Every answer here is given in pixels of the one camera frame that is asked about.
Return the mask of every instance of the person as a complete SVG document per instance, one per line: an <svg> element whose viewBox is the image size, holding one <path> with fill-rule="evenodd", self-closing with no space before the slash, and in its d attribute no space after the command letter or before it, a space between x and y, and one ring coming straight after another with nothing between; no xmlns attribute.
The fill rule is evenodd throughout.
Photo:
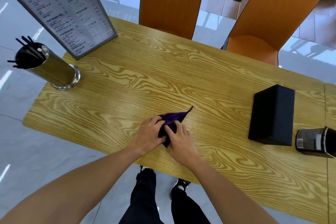
<svg viewBox="0 0 336 224"><path fill-rule="evenodd" d="M166 138L158 138L161 117L145 120L124 149L76 168L26 197L0 224L77 224L113 187L124 171L138 158L157 148ZM261 206L227 178L213 169L194 146L190 132L175 121L177 132L165 125L171 144L168 152L195 175L225 224L277 224ZM175 224L209 223L200 207L186 194L190 182L178 179L170 191ZM155 203L156 176L141 167L131 194L130 206L120 224L161 224Z"/></svg>

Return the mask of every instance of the person's left hand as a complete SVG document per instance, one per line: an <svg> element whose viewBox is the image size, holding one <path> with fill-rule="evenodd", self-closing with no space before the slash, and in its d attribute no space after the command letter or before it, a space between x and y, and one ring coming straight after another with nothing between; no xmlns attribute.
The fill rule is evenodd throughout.
<svg viewBox="0 0 336 224"><path fill-rule="evenodd" d="M166 141L166 136L158 138L159 130L164 123L165 121L160 116L154 116L145 120L129 144L129 147L133 147L141 156L154 150Z"/></svg>

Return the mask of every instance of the box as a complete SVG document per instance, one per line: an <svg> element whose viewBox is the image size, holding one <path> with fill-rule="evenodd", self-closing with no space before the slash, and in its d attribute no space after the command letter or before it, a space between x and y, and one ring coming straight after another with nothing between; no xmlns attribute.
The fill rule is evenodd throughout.
<svg viewBox="0 0 336 224"><path fill-rule="evenodd" d="M295 147L304 154L336 158L336 131L328 127L300 129L296 134Z"/></svg>
<svg viewBox="0 0 336 224"><path fill-rule="evenodd" d="M254 94L248 138L292 146L295 90L274 85Z"/></svg>

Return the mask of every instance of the person's right hand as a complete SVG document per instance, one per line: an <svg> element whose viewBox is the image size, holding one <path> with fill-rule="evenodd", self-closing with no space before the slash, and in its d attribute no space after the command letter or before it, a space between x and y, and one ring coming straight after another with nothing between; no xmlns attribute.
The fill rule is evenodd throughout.
<svg viewBox="0 0 336 224"><path fill-rule="evenodd" d="M174 121L174 123L177 127L176 134L165 125L165 130L171 141L168 145L168 152L174 160L189 168L190 163L195 158L198 158L199 155L186 126L182 125L178 120Z"/></svg>

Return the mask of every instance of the hand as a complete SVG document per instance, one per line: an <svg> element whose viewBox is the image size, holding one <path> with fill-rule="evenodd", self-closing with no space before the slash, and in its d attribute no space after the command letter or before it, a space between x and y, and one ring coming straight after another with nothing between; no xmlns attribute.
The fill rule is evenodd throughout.
<svg viewBox="0 0 336 224"><path fill-rule="evenodd" d="M176 134L165 125L165 130L171 141L168 145L168 152L174 160L189 168L189 165L195 158L198 158L199 155L186 126L182 125L178 120L174 121L174 123L177 127Z"/></svg>
<svg viewBox="0 0 336 224"><path fill-rule="evenodd" d="M140 154L139 157L146 155L166 141L166 136L158 138L159 130L165 123L165 121L161 119L160 116L155 116L145 120L141 124L134 139L129 144L129 147Z"/></svg>

